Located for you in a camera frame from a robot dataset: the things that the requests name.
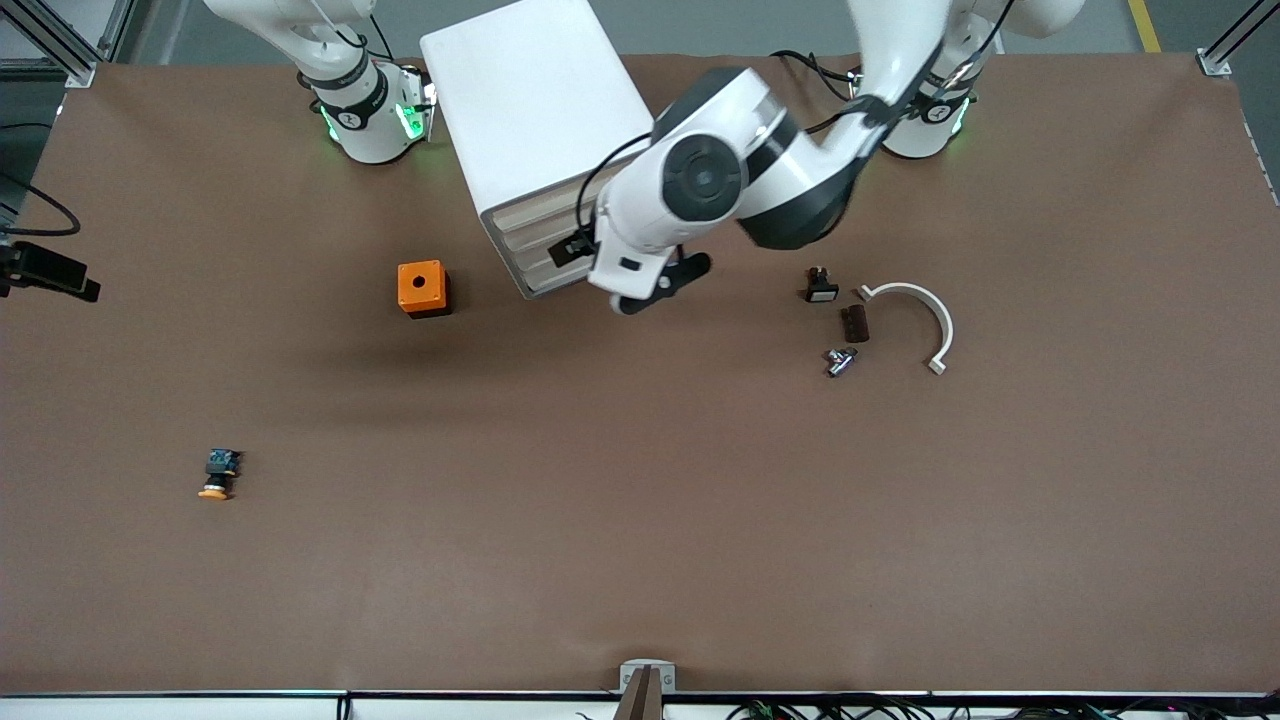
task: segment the yellow stripe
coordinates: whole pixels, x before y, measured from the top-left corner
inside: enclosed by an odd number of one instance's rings
[[[1138,26],[1142,49],[1147,53],[1160,53],[1160,38],[1156,37],[1156,27],[1151,24],[1147,0],[1129,0],[1129,12],[1133,13],[1133,24]]]

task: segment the brown table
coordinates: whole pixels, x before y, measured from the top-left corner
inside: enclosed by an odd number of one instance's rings
[[[628,67],[658,109],[731,60]],[[68,97],[36,179],[104,290],[0,302],[0,689],[1275,685],[1280,213],[1189,56],[998,58],[833,237],[724,227],[635,318],[521,300],[447,133],[357,165],[292,76]],[[425,258],[457,315],[397,309]],[[841,304],[796,297],[813,264]],[[950,305],[947,373],[897,296],[827,379],[836,307],[893,281]],[[233,502],[196,498],[214,446]]]

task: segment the white box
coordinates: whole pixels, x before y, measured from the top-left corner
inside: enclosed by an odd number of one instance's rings
[[[586,277],[547,250],[577,229],[582,179],[653,115],[588,0],[521,0],[422,36],[422,58],[476,214],[525,297]],[[644,149],[636,145],[591,182]]]

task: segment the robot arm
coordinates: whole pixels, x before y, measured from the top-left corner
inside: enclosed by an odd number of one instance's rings
[[[616,310],[636,313],[705,274],[705,255],[672,255],[730,218],[762,247],[795,250],[824,237],[876,150],[900,120],[923,114],[920,96],[968,96],[989,50],[977,51],[993,24],[986,15],[1006,8],[1006,0],[847,3],[863,82],[822,145],[754,70],[717,68],[658,117],[649,149],[604,186],[588,281],[613,293]],[[1082,3],[1019,0],[1020,22],[1056,32]],[[928,154],[959,127],[945,129]]]
[[[422,140],[434,88],[415,68],[372,59],[349,40],[375,0],[205,0],[284,53],[320,99],[329,135],[353,160],[387,163]]]

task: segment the orange box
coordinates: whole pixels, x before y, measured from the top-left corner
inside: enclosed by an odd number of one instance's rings
[[[453,311],[449,274],[439,260],[406,263],[397,273],[399,306],[410,318],[438,318]]]

